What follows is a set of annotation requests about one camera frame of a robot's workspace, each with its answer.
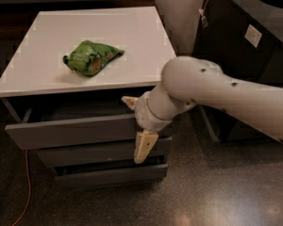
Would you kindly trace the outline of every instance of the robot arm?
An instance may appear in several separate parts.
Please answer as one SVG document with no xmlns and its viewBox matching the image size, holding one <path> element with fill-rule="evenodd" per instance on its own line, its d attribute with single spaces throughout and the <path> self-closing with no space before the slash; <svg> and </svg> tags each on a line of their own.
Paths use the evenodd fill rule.
<svg viewBox="0 0 283 226">
<path fill-rule="evenodd" d="M 135 162 L 141 163 L 173 117 L 207 105 L 256 128 L 283 144 L 283 89 L 234 79 L 210 61 L 188 56 L 171 59 L 161 83 L 140 98 L 123 97 L 138 125 Z"/>
</svg>

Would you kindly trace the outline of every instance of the white label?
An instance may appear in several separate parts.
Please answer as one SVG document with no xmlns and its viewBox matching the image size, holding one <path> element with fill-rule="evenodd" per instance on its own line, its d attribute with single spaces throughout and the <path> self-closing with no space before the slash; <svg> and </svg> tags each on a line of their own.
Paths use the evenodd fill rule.
<svg viewBox="0 0 283 226">
<path fill-rule="evenodd" d="M 249 40 L 250 43 L 252 43 L 255 48 L 258 47 L 258 43 L 260 42 L 262 37 L 262 34 L 257 31 L 252 25 L 248 25 L 245 38 Z"/>
</svg>

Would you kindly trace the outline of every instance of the chip bag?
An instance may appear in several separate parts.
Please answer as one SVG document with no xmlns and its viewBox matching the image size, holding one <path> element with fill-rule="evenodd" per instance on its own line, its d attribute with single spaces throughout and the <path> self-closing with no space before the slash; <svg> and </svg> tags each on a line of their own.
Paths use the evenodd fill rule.
<svg viewBox="0 0 283 226">
<path fill-rule="evenodd" d="M 112 59 L 121 56 L 124 52 L 109 45 L 85 40 L 69 56 L 64 56 L 63 62 L 72 71 L 94 76 Z"/>
</svg>

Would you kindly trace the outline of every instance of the dark concrete floor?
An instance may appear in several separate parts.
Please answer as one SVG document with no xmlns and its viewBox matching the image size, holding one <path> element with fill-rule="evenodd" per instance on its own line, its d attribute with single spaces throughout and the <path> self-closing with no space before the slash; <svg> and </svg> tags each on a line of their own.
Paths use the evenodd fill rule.
<svg viewBox="0 0 283 226">
<path fill-rule="evenodd" d="M 0 225 L 27 198 L 25 153 L 4 131 L 0 102 Z M 283 146 L 270 139 L 211 142 L 197 109 L 180 118 L 160 183 L 93 191 L 57 186 L 30 153 L 32 198 L 19 225 L 283 225 Z"/>
</svg>

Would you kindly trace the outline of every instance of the green snack bag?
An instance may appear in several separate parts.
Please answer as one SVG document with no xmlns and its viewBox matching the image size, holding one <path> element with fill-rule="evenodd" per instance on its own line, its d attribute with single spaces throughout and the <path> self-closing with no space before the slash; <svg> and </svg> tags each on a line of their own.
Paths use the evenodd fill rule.
<svg viewBox="0 0 283 226">
<path fill-rule="evenodd" d="M 85 40 L 69 56 L 64 56 L 63 61 L 72 71 L 94 76 L 112 59 L 121 56 L 124 52 L 109 45 Z"/>
</svg>

